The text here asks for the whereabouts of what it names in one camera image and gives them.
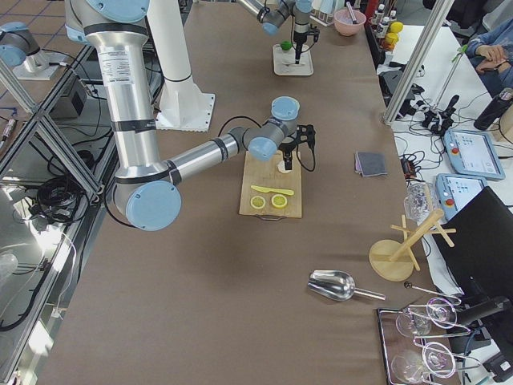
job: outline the person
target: person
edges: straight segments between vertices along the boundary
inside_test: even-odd
[[[513,18],[473,38],[467,56],[492,97],[513,87]]]

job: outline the blue shirt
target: blue shirt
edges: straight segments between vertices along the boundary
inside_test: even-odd
[[[504,52],[510,63],[513,62],[513,18],[503,22],[494,30],[486,34],[481,34],[477,38],[473,38],[468,43],[467,56],[471,63],[476,67],[483,61],[482,56],[476,56],[475,50],[482,45],[503,47]],[[513,67],[503,71],[501,74],[497,71],[485,72],[479,78],[483,81],[488,92],[492,96],[498,95],[505,87],[513,87]]]

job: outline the black monitor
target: black monitor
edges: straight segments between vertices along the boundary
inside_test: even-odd
[[[450,234],[453,248],[440,236],[434,239],[465,293],[463,302],[475,306],[498,296],[513,302],[513,213],[494,191],[486,187],[443,227],[456,229]],[[481,321],[513,362],[513,309]]]

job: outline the scoop handle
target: scoop handle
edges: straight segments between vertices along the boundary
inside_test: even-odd
[[[353,294],[362,295],[364,297],[369,297],[369,298],[373,298],[373,299],[380,299],[382,301],[386,300],[386,296],[384,294],[374,293],[373,291],[370,291],[370,290],[358,289],[357,287],[354,288]]]

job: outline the black water bottle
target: black water bottle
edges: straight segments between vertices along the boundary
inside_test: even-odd
[[[494,123],[494,120],[502,116],[504,112],[513,103],[513,89],[504,88],[500,94],[498,94],[491,102],[487,105],[478,119],[474,122],[474,127],[478,130],[485,131],[487,128]]]

